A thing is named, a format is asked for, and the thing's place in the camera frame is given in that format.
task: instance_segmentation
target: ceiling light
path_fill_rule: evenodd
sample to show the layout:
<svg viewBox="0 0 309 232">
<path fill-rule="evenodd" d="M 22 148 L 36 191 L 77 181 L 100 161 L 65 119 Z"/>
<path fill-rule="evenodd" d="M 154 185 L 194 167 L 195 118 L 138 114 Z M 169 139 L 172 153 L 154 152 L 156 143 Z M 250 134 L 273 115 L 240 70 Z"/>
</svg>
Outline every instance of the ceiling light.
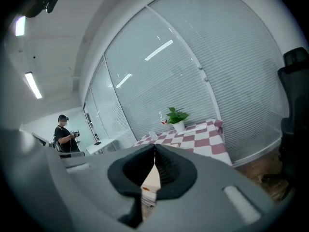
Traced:
<svg viewBox="0 0 309 232">
<path fill-rule="evenodd" d="M 122 85 L 122 83 L 124 83 L 131 75 L 132 74 L 126 75 L 126 77 L 124 79 L 122 79 L 122 81 L 116 86 L 116 88 L 119 88 Z"/>
<path fill-rule="evenodd" d="M 164 45 L 160 46 L 158 49 L 156 49 L 152 54 L 150 54 L 147 58 L 145 58 L 146 61 L 151 59 L 154 55 L 161 52 L 164 48 L 168 47 L 170 44 L 173 43 L 173 40 L 167 41 Z"/>
<path fill-rule="evenodd" d="M 40 94 L 40 92 L 39 92 L 39 90 L 38 90 L 38 87 L 37 87 L 37 85 L 35 84 L 35 81 L 34 81 L 34 79 L 33 79 L 32 72 L 27 72 L 27 73 L 25 74 L 25 76 L 26 76 L 26 79 L 27 79 L 27 81 L 28 81 L 28 83 L 29 83 L 29 85 L 30 85 L 30 88 L 32 89 L 32 92 L 35 94 L 35 97 L 36 97 L 37 99 L 42 98 L 42 95 Z"/>
<path fill-rule="evenodd" d="M 15 35 L 21 36 L 25 34 L 26 17 L 21 17 L 16 21 Z"/>
</svg>

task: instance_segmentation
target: table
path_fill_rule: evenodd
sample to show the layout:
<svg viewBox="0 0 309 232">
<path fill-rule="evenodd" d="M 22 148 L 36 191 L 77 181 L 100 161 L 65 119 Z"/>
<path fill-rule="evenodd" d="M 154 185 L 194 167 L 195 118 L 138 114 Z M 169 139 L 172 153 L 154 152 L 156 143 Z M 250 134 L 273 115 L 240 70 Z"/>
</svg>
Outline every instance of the table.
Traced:
<svg viewBox="0 0 309 232">
<path fill-rule="evenodd" d="M 231 159 L 223 143 L 222 121 L 217 119 L 207 119 L 186 127 L 186 131 L 197 129 L 189 133 L 178 135 L 175 130 L 157 133 L 158 139 L 152 140 L 149 135 L 145 135 L 135 145 L 144 144 L 164 144 L 177 145 L 178 148 L 185 149 L 196 154 L 220 160 L 232 166 Z"/>
<path fill-rule="evenodd" d="M 115 139 L 102 139 L 102 140 L 99 140 L 98 142 L 101 142 L 99 145 L 91 145 L 91 146 L 88 146 L 86 148 L 86 150 L 88 151 L 88 153 L 91 155 L 91 154 L 94 154 L 96 152 L 98 152 L 99 150 L 102 150 L 104 147 L 106 147 L 107 145 L 113 143 L 115 141 Z"/>
</svg>

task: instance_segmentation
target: pink and white checkered tablecloth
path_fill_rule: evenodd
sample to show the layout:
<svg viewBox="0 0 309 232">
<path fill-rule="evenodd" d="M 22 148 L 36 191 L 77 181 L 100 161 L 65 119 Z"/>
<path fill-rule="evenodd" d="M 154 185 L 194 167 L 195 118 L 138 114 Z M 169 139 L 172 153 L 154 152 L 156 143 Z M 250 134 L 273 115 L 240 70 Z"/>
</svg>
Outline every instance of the pink and white checkered tablecloth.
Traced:
<svg viewBox="0 0 309 232">
<path fill-rule="evenodd" d="M 182 135 L 178 135 L 175 130 L 157 133 L 157 140 L 152 140 L 149 135 L 145 135 L 133 147 L 144 144 L 178 145 L 178 148 L 212 157 L 232 166 L 231 159 L 222 140 L 222 121 L 208 119 L 188 126 L 185 130 L 188 131 L 202 125 L 207 125 L 207 127 Z"/>
</svg>

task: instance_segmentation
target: green plant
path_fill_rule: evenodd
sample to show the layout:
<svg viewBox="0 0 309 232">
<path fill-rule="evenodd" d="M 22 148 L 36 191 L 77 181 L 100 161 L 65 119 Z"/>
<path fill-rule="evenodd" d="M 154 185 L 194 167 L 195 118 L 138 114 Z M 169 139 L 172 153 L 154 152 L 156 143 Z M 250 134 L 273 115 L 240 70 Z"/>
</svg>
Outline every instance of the green plant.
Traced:
<svg viewBox="0 0 309 232">
<path fill-rule="evenodd" d="M 167 114 L 167 116 L 169 116 L 169 124 L 176 124 L 180 121 L 185 120 L 189 115 L 183 112 L 180 112 L 181 109 L 176 110 L 173 107 L 169 107 L 169 110 L 171 111 L 171 113 Z"/>
</svg>

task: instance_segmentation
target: chair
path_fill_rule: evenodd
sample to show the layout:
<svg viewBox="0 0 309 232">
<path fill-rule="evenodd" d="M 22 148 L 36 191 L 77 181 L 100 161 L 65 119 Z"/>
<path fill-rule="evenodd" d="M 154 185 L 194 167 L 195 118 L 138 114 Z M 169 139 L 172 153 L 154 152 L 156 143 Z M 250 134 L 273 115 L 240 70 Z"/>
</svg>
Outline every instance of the chair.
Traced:
<svg viewBox="0 0 309 232">
<path fill-rule="evenodd" d="M 268 179 L 285 179 L 289 182 L 282 199 L 287 196 L 292 187 L 297 186 L 297 164 L 301 157 L 299 148 L 303 147 L 300 142 L 306 135 L 309 136 L 309 58 L 307 52 L 299 55 L 302 61 L 297 62 L 295 53 L 285 54 L 284 62 L 287 66 L 278 70 L 290 109 L 289 117 L 281 120 L 282 138 L 279 160 L 282 161 L 282 170 L 279 174 L 265 174 L 262 178 L 263 183 Z"/>
</svg>

